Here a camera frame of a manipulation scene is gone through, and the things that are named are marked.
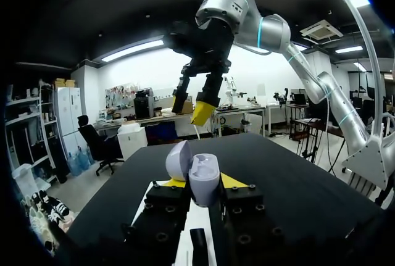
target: shoe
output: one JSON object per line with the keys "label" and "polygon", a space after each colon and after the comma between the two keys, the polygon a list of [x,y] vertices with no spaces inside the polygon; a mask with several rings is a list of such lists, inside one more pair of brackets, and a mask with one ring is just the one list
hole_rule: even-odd
{"label": "shoe", "polygon": [[64,219],[74,219],[72,212],[70,211],[70,209],[59,199],[54,198],[54,197],[50,197],[47,195],[47,193],[45,191],[40,191],[39,192],[42,200],[45,203],[48,203],[50,206],[52,206],[55,211]]}

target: cardboard box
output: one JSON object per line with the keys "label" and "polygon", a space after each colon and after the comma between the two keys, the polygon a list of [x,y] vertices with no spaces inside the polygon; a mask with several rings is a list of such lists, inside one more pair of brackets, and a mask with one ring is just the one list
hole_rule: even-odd
{"label": "cardboard box", "polygon": [[71,79],[71,80],[66,80],[65,86],[66,86],[66,87],[75,87],[75,80],[73,80],[73,79]]}
{"label": "cardboard box", "polygon": [[184,102],[183,109],[181,114],[192,114],[193,113],[193,105],[192,105],[192,96],[188,96],[186,101]]}
{"label": "cardboard box", "polygon": [[61,87],[66,87],[66,84],[64,82],[55,82],[55,88],[61,88]]}

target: black table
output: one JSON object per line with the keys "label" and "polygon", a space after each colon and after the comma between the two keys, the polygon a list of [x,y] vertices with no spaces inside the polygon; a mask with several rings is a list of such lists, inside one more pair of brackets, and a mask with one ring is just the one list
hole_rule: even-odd
{"label": "black table", "polygon": [[[281,226],[287,242],[306,236],[322,242],[345,236],[357,222],[381,209],[341,180],[260,135],[243,133],[191,141],[193,154],[218,157],[222,172],[264,194],[268,215]],[[99,235],[123,240],[121,223],[131,223],[148,184],[168,180],[165,158],[172,144],[145,147],[134,153],[81,211],[68,235],[80,246]],[[218,236],[219,219],[210,211],[218,265],[223,265]]]}

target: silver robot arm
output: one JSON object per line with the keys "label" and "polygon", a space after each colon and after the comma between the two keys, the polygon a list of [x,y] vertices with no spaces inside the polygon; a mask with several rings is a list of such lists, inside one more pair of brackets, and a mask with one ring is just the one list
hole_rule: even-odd
{"label": "silver robot arm", "polygon": [[237,43],[283,54],[312,102],[318,104],[328,98],[348,146],[350,157],[344,164],[353,171],[349,184],[366,195],[374,185],[386,188],[395,169],[395,134],[383,139],[367,133],[335,78],[326,72],[318,76],[312,73],[304,55],[290,42],[289,26],[283,18],[262,17],[255,0],[204,0],[196,13],[196,22],[203,25],[211,18],[225,21]]}

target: ceiling light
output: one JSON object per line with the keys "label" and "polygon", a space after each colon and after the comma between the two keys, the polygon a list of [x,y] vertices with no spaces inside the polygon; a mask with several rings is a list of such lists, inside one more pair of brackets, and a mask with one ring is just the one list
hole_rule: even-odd
{"label": "ceiling light", "polygon": [[364,68],[364,66],[362,64],[360,64],[359,62],[354,62],[354,65],[361,71],[361,72],[366,72],[366,69]]}
{"label": "ceiling light", "polygon": [[307,47],[303,47],[303,46],[301,46],[301,45],[295,45],[295,47],[297,47],[297,49],[298,49],[299,51],[304,51],[304,50],[307,49]]}
{"label": "ceiling light", "polygon": [[348,48],[336,50],[335,52],[340,54],[340,53],[359,51],[359,50],[362,50],[362,46],[348,47]]}
{"label": "ceiling light", "polygon": [[355,8],[359,8],[370,4],[369,0],[351,0],[351,2]]}
{"label": "ceiling light", "polygon": [[105,58],[102,59],[102,61],[108,62],[108,61],[112,61],[114,59],[117,59],[119,57],[125,56],[127,54],[131,54],[131,53],[135,53],[141,50],[145,50],[145,49],[149,49],[149,48],[153,48],[153,47],[158,47],[163,45],[163,41],[160,39],[158,41],[152,41],[152,42],[148,42],[145,44],[141,44],[141,45],[137,45],[137,46],[133,46],[131,48],[116,52],[114,54],[111,54]]}

